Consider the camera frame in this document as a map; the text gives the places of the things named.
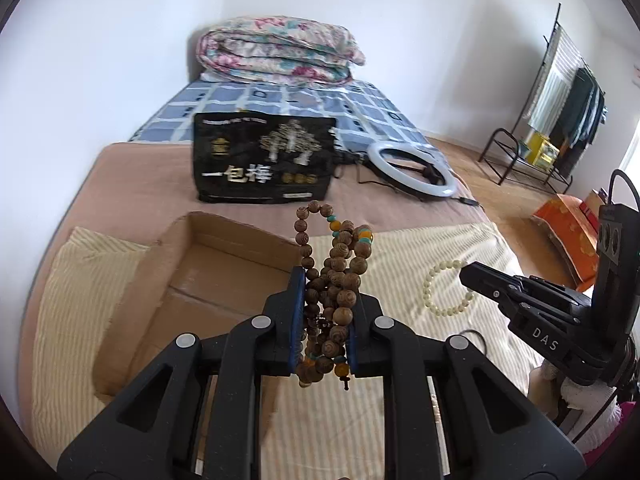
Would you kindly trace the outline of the right hand white glove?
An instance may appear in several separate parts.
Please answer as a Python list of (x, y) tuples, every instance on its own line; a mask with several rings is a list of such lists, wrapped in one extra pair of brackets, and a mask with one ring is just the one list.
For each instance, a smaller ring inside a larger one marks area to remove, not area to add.
[(610, 399), (614, 389), (597, 380), (591, 386), (577, 385), (547, 360), (529, 374), (527, 397), (548, 419), (560, 414), (560, 404), (564, 401), (570, 410), (578, 411), (576, 422), (566, 436), (573, 440), (593, 420), (602, 406), (607, 403), (602, 414), (593, 422), (585, 434), (575, 443), (585, 458), (596, 458), (611, 443), (612, 437), (624, 421), (623, 409), (616, 404), (616, 396)]

